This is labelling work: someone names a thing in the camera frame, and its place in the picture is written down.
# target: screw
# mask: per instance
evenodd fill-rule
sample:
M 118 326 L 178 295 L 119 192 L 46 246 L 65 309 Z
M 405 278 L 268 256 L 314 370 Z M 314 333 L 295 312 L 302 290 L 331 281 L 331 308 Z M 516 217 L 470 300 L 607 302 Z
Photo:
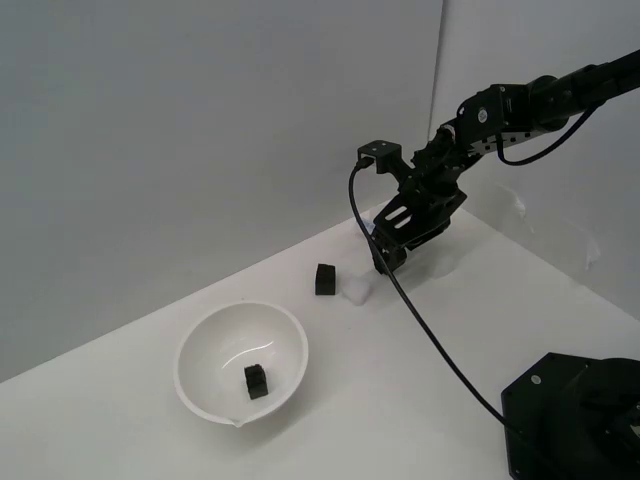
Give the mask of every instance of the screw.
M 478 110 L 478 121 L 480 123 L 486 122 L 488 118 L 489 118 L 489 114 L 484 108 L 481 108 L 480 110 Z

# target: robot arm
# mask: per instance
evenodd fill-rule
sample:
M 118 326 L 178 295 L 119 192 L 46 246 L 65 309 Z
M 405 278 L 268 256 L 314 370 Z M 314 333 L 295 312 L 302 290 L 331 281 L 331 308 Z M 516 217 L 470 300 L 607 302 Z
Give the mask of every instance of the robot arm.
M 590 65 L 562 78 L 540 77 L 528 85 L 492 85 L 460 105 L 456 118 L 443 124 L 409 166 L 402 147 L 376 140 L 358 149 L 360 161 L 375 162 L 379 174 L 391 173 L 398 194 L 375 218 L 372 238 L 393 271 L 413 250 L 444 232 L 467 196 L 460 175 L 483 155 L 498 152 L 509 165 L 526 165 L 567 140 L 604 102 L 640 87 L 640 50 L 614 62 Z M 562 129 L 582 117 L 539 155 L 520 162 L 504 158 L 504 149 Z M 376 269 L 383 273 L 376 261 Z

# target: white bowl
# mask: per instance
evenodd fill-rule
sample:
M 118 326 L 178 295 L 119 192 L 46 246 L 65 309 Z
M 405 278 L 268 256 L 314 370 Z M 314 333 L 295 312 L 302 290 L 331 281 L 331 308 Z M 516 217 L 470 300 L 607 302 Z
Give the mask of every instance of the white bowl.
M 234 303 L 189 330 L 175 358 L 173 382 L 193 413 L 240 427 L 287 401 L 308 358 L 307 336 L 291 313 L 268 303 Z M 265 370 L 269 394 L 251 400 L 244 368 L 255 364 Z

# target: black cable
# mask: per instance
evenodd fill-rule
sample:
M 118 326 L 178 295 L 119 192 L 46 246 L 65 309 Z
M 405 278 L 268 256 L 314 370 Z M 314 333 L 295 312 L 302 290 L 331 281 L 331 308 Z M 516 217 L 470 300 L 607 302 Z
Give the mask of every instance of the black cable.
M 556 148 L 562 145 L 564 142 L 569 140 L 569 138 L 571 138 L 571 136 L 574 133 L 576 133 L 582 125 L 584 125 L 584 122 L 586 122 L 589 119 L 589 117 L 593 115 L 593 112 L 595 112 L 598 109 L 598 107 L 600 107 L 600 105 L 601 104 L 598 104 L 596 106 L 589 107 L 588 109 L 586 109 L 584 113 L 580 115 L 580 118 L 578 118 L 578 120 L 576 120 L 575 123 L 571 125 L 571 127 L 569 127 L 569 129 L 558 140 L 556 140 L 554 143 L 549 145 L 547 148 L 545 148 L 541 152 L 538 152 L 535 155 L 525 158 L 524 160 L 512 161 L 512 160 L 505 159 L 504 158 L 504 142 L 502 140 L 502 135 L 496 135 L 496 146 L 498 147 L 498 158 L 502 161 L 502 163 L 506 165 L 509 165 L 512 167 L 521 167 L 523 165 L 529 165 L 530 163 L 533 163 L 536 160 L 540 160 L 542 157 L 546 157 L 551 152 L 553 152 Z
M 511 425 L 511 423 L 509 423 L 509 421 L 505 417 L 503 417 L 500 414 L 500 412 L 498 412 L 487 400 L 485 400 L 485 398 L 482 396 L 482 394 L 480 394 L 480 392 L 476 389 L 476 387 L 474 387 L 473 384 L 469 381 L 469 379 L 467 379 L 467 377 L 464 375 L 464 373 L 462 373 L 460 368 L 458 368 L 458 366 L 455 364 L 455 362 L 453 361 L 451 356 L 444 349 L 444 347 L 442 346 L 442 344 L 440 343 L 438 338 L 435 336 L 435 334 L 433 333 L 431 328 L 429 328 L 429 325 L 427 325 L 427 323 L 424 321 L 424 319 L 420 315 L 420 312 L 418 312 L 416 307 L 413 305 L 413 303 L 411 302 L 411 300 L 407 296 L 406 292 L 404 291 L 404 289 L 400 285 L 400 282 L 398 282 L 398 279 L 396 278 L 396 276 L 393 274 L 393 272 L 391 271 L 391 269 L 387 265 L 387 262 L 385 261 L 382 253 L 380 252 L 380 250 L 378 250 L 378 247 L 376 246 L 375 242 L 373 241 L 373 238 L 371 238 L 371 235 L 369 234 L 367 228 L 365 227 L 365 225 L 364 225 L 364 223 L 362 221 L 362 218 L 360 217 L 360 212 L 358 211 L 358 206 L 356 205 L 356 200 L 355 200 L 355 196 L 354 196 L 354 192 L 353 192 L 353 190 L 354 190 L 353 184 L 354 184 L 354 181 L 355 181 L 355 178 L 356 178 L 356 174 L 360 170 L 366 168 L 366 166 L 368 166 L 369 164 L 370 163 L 368 163 L 368 162 L 362 163 L 361 161 L 359 161 L 358 164 L 354 167 L 353 171 L 351 172 L 351 175 L 349 176 L 349 203 L 351 204 L 351 210 L 353 210 L 353 216 L 355 217 L 355 220 L 356 220 L 358 226 L 360 227 L 360 230 L 362 231 L 362 234 L 367 239 L 367 242 L 369 243 L 369 246 L 371 247 L 371 251 L 376 256 L 377 260 L 380 262 L 380 265 L 382 265 L 384 273 L 389 277 L 389 279 L 391 280 L 391 283 L 393 284 L 393 286 L 395 287 L 396 291 L 398 292 L 398 295 L 400 295 L 400 298 L 402 298 L 402 301 L 405 303 L 405 305 L 407 306 L 409 311 L 413 314 L 413 316 L 416 319 L 416 321 L 418 322 L 418 324 L 422 327 L 422 330 L 424 330 L 424 333 L 427 334 L 427 336 L 429 337 L 429 339 L 431 340 L 433 345 L 436 347 L 436 350 L 438 350 L 438 352 L 440 353 L 440 355 L 442 356 L 444 361 L 447 363 L 449 368 L 451 368 L 451 370 L 453 370 L 453 373 L 455 373 L 455 375 L 458 377 L 458 379 L 464 384 L 465 387 L 467 387 L 467 390 L 469 390 L 469 392 L 471 392 L 471 395 L 473 395 L 475 397 L 475 399 L 498 422 L 500 422 L 504 426 L 504 428 L 507 430 L 507 432 L 509 432 L 511 435 L 513 435 L 515 438 L 517 438 L 522 443 L 522 445 L 525 448 L 527 448 L 533 454 L 533 456 L 536 457 L 536 459 L 542 465 L 544 465 L 550 471 L 552 471 L 554 473 L 554 475 L 558 479 L 569 480 L 569 477 L 565 473 L 563 473 L 559 469 L 559 467 L 557 467 L 550 459 L 547 458 L 547 456 L 544 453 L 542 453 L 540 450 L 538 450 L 538 448 L 535 445 L 533 445 L 527 438 L 525 438 L 523 436 L 523 434 L 522 434 L 520 429 L 516 428 L 514 425 Z

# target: white backdrop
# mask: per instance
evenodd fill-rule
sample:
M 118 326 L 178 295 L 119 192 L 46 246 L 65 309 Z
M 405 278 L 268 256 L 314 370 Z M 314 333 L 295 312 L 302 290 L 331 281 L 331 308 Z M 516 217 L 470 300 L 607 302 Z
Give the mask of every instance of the white backdrop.
M 0 381 L 346 218 L 358 146 L 427 140 L 440 14 L 0 1 Z
M 562 76 L 640 48 L 637 0 L 447 0 L 444 11 L 432 130 L 492 83 Z M 461 182 L 468 211 L 636 318 L 639 117 L 636 91 L 607 103 L 539 162 L 507 167 L 488 155 Z M 524 158 L 557 137 L 506 156 Z

